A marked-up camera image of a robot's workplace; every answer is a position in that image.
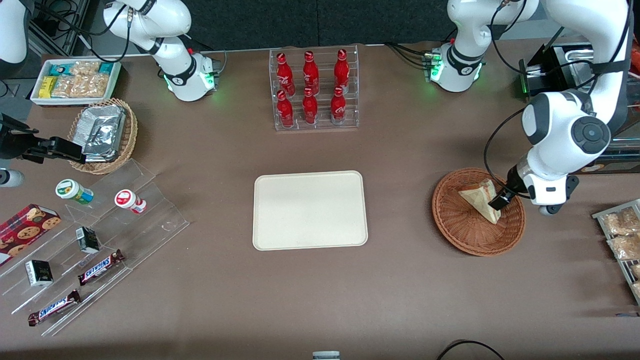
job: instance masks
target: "white bottle with green cap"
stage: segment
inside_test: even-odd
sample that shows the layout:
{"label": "white bottle with green cap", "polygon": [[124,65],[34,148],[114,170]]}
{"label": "white bottle with green cap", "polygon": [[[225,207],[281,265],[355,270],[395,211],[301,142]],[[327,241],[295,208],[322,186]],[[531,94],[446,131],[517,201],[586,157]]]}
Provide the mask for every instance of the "white bottle with green cap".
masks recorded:
{"label": "white bottle with green cap", "polygon": [[60,181],[56,186],[56,194],[62,199],[72,199],[82,205],[87,205],[93,200],[93,191],[71,179]]}

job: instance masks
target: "brown wicker basket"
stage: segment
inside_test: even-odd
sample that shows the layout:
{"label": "brown wicker basket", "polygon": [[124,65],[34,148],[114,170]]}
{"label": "brown wicker basket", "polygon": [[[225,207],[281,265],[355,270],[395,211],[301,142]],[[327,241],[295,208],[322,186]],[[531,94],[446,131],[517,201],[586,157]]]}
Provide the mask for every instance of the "brown wicker basket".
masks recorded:
{"label": "brown wicker basket", "polygon": [[498,224],[493,225],[458,194],[461,187],[490,178],[484,170],[463,168],[447,174],[433,192],[431,209],[440,232],[455,247],[472,255],[503,254],[511,250],[524,233],[526,219],[519,197],[502,209]]}
{"label": "brown wicker basket", "polygon": [[[104,175],[111,172],[114,172],[122,165],[124,165],[129,158],[131,158],[131,154],[133,153],[133,148],[136,145],[136,136],[138,135],[138,120],[136,119],[136,114],[131,111],[129,105],[120,100],[120,99],[109,99],[101,102],[97,102],[95,104],[89,105],[89,108],[94,106],[107,106],[107,105],[118,105],[123,107],[127,111],[127,118],[125,119],[124,129],[122,130],[122,137],[120,139],[120,149],[119,155],[116,160],[110,163],[86,163],[86,164],[78,164],[73,161],[69,161],[71,166],[74,169],[89,172],[95,175]],[[76,116],[76,121],[74,121],[73,125],[71,125],[71,131],[69,131],[69,135],[67,139],[71,141],[73,139],[74,134],[76,133],[76,126],[78,124],[78,120],[80,120],[80,114]]]}

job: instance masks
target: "coca-cola bottle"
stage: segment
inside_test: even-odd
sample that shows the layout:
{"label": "coca-cola bottle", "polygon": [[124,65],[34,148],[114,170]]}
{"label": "coca-cola bottle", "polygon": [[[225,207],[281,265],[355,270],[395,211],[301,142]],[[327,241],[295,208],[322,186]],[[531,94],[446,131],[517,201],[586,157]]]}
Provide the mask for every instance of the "coca-cola bottle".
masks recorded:
{"label": "coca-cola bottle", "polygon": [[284,90],[288,97],[292,97],[296,93],[296,85],[293,84],[293,72],[287,64],[287,57],[283,53],[276,55],[278,61],[278,82],[280,88]]}
{"label": "coca-cola bottle", "polygon": [[335,86],[342,88],[342,93],[349,92],[349,63],[347,62],[347,51],[345,49],[338,50],[338,62],[333,68],[333,76],[335,76]]}
{"label": "coca-cola bottle", "polygon": [[320,92],[320,74],[311,51],[305,51],[305,66],[302,68],[302,73],[305,75],[305,86],[309,86],[314,95],[317,95]]}
{"label": "coca-cola bottle", "polygon": [[342,88],[336,86],[333,89],[333,98],[331,99],[331,122],[333,125],[342,125],[344,123],[344,110],[347,102],[342,96]]}
{"label": "coca-cola bottle", "polygon": [[278,116],[280,116],[280,122],[282,126],[286,128],[293,127],[293,106],[287,99],[287,94],[283,90],[278,90]]}
{"label": "coca-cola bottle", "polygon": [[302,99],[302,108],[305,110],[305,121],[307,124],[315,124],[318,115],[318,101],[314,96],[314,91],[311,86],[305,88],[305,98]]}

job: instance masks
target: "red cookie box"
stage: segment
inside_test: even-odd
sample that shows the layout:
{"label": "red cookie box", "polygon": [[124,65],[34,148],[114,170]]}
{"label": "red cookie box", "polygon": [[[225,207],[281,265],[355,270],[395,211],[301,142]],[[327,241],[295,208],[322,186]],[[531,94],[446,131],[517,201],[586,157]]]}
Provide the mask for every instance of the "red cookie box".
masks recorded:
{"label": "red cookie box", "polygon": [[30,204],[0,225],[0,266],[62,220],[57,212]]}

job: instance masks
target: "small black box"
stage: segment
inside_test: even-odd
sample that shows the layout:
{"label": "small black box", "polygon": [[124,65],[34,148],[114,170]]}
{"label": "small black box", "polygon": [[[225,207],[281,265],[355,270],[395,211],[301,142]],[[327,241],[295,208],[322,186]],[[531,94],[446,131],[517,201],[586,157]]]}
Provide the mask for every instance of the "small black box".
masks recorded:
{"label": "small black box", "polygon": [[31,286],[47,286],[53,283],[53,274],[49,263],[42,260],[31,260],[24,263]]}
{"label": "small black box", "polygon": [[80,246],[80,251],[88,254],[95,254],[100,251],[100,244],[98,243],[98,237],[95,235],[95,231],[88,227],[78,227],[76,229],[76,239]]}

